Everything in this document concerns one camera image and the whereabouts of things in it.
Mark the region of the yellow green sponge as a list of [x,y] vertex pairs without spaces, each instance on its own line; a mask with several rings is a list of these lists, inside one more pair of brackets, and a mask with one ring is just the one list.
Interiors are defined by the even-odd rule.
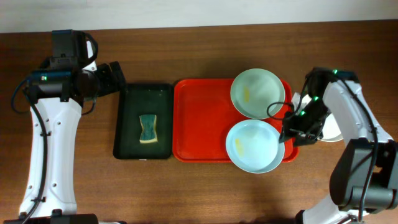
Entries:
[[143,114],[139,116],[142,132],[139,138],[141,144],[157,142],[157,116],[155,114]]

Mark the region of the light blue plate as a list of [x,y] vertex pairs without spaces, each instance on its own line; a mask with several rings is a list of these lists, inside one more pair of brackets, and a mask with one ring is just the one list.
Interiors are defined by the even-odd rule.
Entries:
[[283,160],[285,146],[280,133],[269,123],[248,119],[235,124],[225,141],[229,159],[238,168],[253,174],[274,170]]

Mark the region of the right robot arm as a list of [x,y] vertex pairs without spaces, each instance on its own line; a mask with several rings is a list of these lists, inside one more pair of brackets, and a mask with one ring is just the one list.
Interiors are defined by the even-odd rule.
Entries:
[[302,89],[311,100],[282,120],[280,142],[315,144],[328,115],[345,143],[329,181],[328,195],[301,210],[295,223],[362,223],[365,215],[397,207],[397,142],[369,109],[354,72],[313,68]]

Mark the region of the white plate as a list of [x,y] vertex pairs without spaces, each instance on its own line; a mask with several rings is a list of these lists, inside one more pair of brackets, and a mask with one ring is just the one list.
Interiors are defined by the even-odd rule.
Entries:
[[[294,93],[291,103],[294,105],[294,109],[297,108],[299,104],[299,99],[300,99],[300,94],[299,93]],[[307,104],[310,103],[311,97],[307,94],[303,97],[302,103],[300,105],[300,109],[298,112],[301,112]],[[337,122],[335,120],[335,117],[333,116],[332,113],[330,113],[325,120],[325,125],[323,126],[322,129],[322,135],[323,137],[318,137],[318,140],[324,141],[324,142],[337,142],[343,139],[343,135],[337,125]]]

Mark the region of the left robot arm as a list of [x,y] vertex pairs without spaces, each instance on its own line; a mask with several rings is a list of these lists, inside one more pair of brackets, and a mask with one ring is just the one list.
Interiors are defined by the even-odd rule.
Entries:
[[19,208],[27,223],[77,212],[73,188],[75,138],[86,101],[126,89],[118,62],[97,65],[99,47],[87,32],[52,32],[52,56],[16,88],[32,116],[29,178]]

